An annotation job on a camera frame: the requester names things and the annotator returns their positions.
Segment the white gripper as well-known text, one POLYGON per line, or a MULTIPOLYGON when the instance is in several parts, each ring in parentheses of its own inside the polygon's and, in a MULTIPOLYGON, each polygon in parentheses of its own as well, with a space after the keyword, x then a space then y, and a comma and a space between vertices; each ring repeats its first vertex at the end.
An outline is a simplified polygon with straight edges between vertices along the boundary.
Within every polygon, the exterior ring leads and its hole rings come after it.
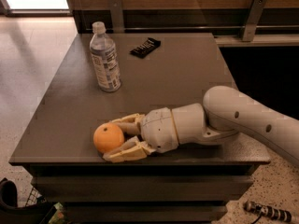
POLYGON ((169 108, 161 108, 144 114, 134 113, 111 123, 116 124, 128 135, 133 136, 120 147, 105 153, 103 159, 113 163, 138 161, 151 153, 165 153, 178 148, 176 127, 169 108), (135 135, 142 136, 140 141, 135 135))

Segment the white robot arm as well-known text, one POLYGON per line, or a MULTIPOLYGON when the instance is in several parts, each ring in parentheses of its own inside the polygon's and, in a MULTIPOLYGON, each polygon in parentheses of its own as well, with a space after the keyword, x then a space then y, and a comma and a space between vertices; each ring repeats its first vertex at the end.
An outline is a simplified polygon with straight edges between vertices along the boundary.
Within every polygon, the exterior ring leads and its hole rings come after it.
POLYGON ((209 89, 201 104, 164 107, 146 115, 136 113, 114 119, 112 123, 130 138, 103 155, 110 162, 136 161, 188 143, 222 145, 244 133, 293 165, 299 164, 299 120, 231 87, 209 89))

